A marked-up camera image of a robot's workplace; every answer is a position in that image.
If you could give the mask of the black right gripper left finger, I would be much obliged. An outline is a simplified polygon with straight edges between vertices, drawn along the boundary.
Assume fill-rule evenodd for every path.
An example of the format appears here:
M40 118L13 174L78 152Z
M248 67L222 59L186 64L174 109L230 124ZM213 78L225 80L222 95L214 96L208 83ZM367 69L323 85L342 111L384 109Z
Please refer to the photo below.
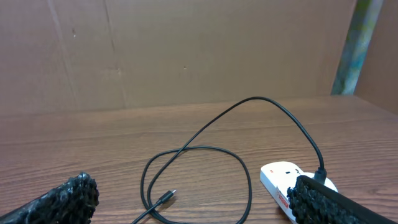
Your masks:
M99 205L95 179L86 172L1 216L1 224L90 224Z

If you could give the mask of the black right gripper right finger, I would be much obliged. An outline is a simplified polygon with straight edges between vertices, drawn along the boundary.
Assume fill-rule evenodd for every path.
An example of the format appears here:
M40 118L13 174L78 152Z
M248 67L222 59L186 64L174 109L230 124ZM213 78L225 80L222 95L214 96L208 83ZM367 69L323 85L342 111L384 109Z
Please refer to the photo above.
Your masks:
M305 175L287 189L298 224L397 224Z

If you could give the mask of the white power strip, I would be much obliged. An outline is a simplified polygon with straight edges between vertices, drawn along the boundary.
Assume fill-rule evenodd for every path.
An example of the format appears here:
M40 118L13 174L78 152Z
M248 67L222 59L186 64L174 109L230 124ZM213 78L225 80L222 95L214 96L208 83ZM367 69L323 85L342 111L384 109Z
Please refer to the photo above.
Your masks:
M260 181L292 223L296 222L289 208L287 189L294 187L297 177L304 175L303 173L299 166L287 161L273 162L261 167ZM314 174L314 180L324 184L327 172L323 159L320 159L320 166Z

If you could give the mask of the green patterned strip background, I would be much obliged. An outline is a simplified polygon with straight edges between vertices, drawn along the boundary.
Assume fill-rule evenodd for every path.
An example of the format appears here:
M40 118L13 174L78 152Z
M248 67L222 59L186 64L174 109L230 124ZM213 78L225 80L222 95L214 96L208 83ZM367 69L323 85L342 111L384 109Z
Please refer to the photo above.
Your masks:
M354 93L382 4L383 0L357 0L332 86L332 95Z

